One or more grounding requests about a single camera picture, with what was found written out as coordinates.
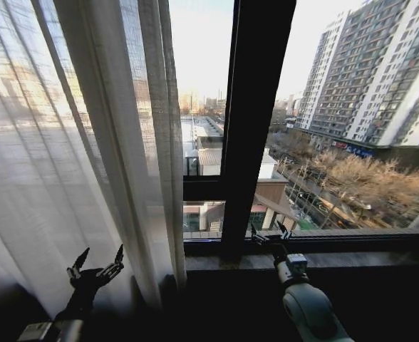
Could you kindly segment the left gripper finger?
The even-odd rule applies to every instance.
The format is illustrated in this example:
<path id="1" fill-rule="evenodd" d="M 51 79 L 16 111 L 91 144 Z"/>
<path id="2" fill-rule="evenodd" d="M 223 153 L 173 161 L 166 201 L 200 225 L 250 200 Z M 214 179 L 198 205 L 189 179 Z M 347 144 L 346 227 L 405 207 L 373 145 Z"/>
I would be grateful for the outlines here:
<path id="1" fill-rule="evenodd" d="M 100 273 L 99 277 L 101 278 L 114 278 L 116 277 L 121 270 L 124 268 L 123 265 L 123 245 L 121 244 L 114 258 L 114 262 L 109 264 L 104 268 Z"/>
<path id="2" fill-rule="evenodd" d="M 81 277 L 81 267 L 84 265 L 90 248 L 87 247 L 75 260 L 72 266 L 66 269 L 69 279 L 79 279 Z"/>

